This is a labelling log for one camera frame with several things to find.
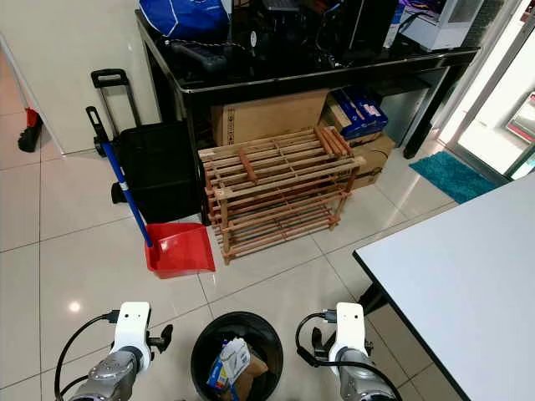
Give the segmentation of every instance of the wooden shoe rack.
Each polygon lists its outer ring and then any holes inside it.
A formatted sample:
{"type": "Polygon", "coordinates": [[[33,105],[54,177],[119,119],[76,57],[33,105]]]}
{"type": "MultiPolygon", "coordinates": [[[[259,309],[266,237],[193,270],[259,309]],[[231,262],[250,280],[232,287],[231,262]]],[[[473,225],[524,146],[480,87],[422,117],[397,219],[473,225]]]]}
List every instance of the wooden shoe rack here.
{"type": "Polygon", "coordinates": [[[332,128],[199,150],[225,263],[340,220],[361,157],[332,128]],[[349,180],[338,182],[341,175],[349,180]]]}

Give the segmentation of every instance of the broom handle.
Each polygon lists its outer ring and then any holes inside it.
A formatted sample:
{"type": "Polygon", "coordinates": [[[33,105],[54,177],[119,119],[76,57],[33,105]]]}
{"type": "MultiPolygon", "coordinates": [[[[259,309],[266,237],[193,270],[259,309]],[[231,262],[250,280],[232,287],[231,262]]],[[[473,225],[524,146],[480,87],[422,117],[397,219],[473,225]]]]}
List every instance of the broom handle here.
{"type": "Polygon", "coordinates": [[[147,246],[149,248],[152,248],[152,241],[150,240],[149,233],[145,227],[145,223],[143,222],[143,219],[141,218],[140,211],[137,208],[137,205],[135,204],[135,200],[132,197],[130,190],[128,189],[125,175],[123,175],[123,171],[120,169],[119,161],[115,157],[114,148],[111,145],[110,140],[108,139],[108,135],[106,134],[106,131],[104,130],[104,126],[102,125],[102,122],[100,121],[100,117],[99,117],[99,114],[97,113],[97,109],[93,106],[89,106],[85,108],[85,111],[87,112],[87,115],[89,116],[89,121],[91,121],[91,124],[93,125],[93,128],[94,128],[94,132],[97,134],[97,138],[100,144],[102,145],[102,149],[104,149],[106,156],[108,156],[108,160],[110,161],[111,168],[113,169],[115,173],[115,177],[117,177],[117,181],[119,181],[120,189],[123,190],[123,193],[125,194],[125,198],[128,201],[128,204],[130,205],[130,209],[132,210],[132,214],[134,214],[135,221],[137,222],[137,225],[141,230],[141,234],[143,234],[143,237],[145,238],[145,242],[147,246]]]}
{"type": "Polygon", "coordinates": [[[138,210],[137,205],[135,204],[135,200],[132,197],[130,190],[128,189],[128,184],[126,184],[125,176],[123,175],[123,172],[120,169],[119,161],[117,161],[117,159],[115,158],[114,149],[109,142],[106,144],[102,144],[102,148],[104,149],[104,152],[106,152],[106,156],[108,156],[108,160],[111,163],[112,169],[114,169],[117,181],[119,181],[120,189],[123,190],[123,193],[125,194],[125,198],[128,201],[128,204],[130,205],[132,213],[134,214],[135,221],[137,221],[137,225],[140,227],[141,234],[143,234],[147,246],[149,248],[152,248],[152,241],[150,240],[149,233],[147,232],[145,223],[141,218],[140,211],[138,210]]]}

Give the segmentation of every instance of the white tabletop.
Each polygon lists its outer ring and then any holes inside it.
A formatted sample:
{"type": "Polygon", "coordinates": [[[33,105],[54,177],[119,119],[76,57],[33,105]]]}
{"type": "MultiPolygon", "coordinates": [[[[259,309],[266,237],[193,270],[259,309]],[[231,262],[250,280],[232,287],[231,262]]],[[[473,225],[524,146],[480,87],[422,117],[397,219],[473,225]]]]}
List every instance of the white tabletop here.
{"type": "Polygon", "coordinates": [[[357,253],[469,399],[535,399],[535,174],[357,253]]]}

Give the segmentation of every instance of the glass door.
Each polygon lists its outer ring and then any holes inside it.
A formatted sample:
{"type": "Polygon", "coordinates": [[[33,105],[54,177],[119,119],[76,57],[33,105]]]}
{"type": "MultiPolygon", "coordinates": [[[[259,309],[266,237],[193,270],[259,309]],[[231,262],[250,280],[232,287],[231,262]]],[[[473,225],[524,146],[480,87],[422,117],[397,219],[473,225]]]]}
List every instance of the glass door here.
{"type": "Polygon", "coordinates": [[[449,149],[494,180],[515,180],[535,168],[535,2],[522,26],[477,94],[458,114],[449,149]]]}

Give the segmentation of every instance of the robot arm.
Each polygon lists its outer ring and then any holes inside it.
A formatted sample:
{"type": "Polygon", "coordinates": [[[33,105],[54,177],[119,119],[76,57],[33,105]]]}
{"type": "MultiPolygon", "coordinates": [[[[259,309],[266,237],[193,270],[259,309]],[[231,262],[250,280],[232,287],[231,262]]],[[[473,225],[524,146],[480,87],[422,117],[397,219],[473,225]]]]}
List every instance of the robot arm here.
{"type": "Polygon", "coordinates": [[[340,302],[336,311],[314,313],[298,326],[295,335],[298,354],[311,366],[331,367],[340,378],[340,396],[348,401],[401,401],[395,385],[371,362],[371,348],[365,341],[364,312],[357,303],[340,302]],[[336,338],[321,343],[321,332],[313,330],[314,355],[299,342],[303,325],[313,317],[337,323],[336,338]]]}
{"type": "MultiPolygon", "coordinates": [[[[89,370],[87,381],[79,386],[69,401],[126,401],[130,399],[137,374],[147,370],[150,361],[154,358],[150,347],[157,347],[160,353],[163,353],[171,342],[173,327],[168,325],[161,337],[150,338],[147,330],[149,320],[150,305],[148,302],[125,302],[121,305],[110,354],[89,370]]],[[[69,340],[62,357],[80,332],[79,330],[69,340]]],[[[61,363],[56,368],[57,386],[55,383],[54,387],[57,389],[56,400],[63,401],[62,395],[59,394],[58,368],[61,369],[61,363]]]]}

